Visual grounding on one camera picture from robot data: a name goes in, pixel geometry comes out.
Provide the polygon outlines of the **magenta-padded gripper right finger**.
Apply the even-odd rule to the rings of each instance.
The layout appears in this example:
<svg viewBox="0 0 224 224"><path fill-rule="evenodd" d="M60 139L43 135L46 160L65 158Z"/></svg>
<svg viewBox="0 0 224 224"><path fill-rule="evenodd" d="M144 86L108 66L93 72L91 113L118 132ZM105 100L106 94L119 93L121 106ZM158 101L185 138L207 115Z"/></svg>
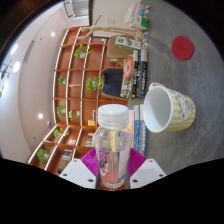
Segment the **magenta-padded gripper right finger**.
<svg viewBox="0 0 224 224"><path fill-rule="evenodd" d="M146 159L135 149L130 151L127 171L131 189L143 187L166 176L154 159Z"/></svg>

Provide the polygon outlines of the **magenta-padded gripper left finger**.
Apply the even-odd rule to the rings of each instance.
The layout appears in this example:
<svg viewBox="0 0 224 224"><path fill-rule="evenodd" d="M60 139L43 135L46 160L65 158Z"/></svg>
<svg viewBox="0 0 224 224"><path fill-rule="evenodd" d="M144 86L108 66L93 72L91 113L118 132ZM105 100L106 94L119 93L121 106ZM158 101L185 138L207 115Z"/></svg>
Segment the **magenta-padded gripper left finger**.
<svg viewBox="0 0 224 224"><path fill-rule="evenodd" d="M95 189L98 178L96 150L91 149L81 159L71 160L60 177L78 186Z"/></svg>

